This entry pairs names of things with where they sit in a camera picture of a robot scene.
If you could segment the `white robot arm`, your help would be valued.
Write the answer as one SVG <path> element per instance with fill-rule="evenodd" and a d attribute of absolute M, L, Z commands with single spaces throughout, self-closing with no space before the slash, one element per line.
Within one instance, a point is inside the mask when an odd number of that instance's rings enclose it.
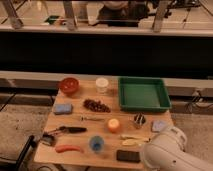
<path fill-rule="evenodd" d="M 213 164 L 185 152 L 187 137 L 175 126 L 165 127 L 140 150 L 150 171 L 213 171 Z"/>

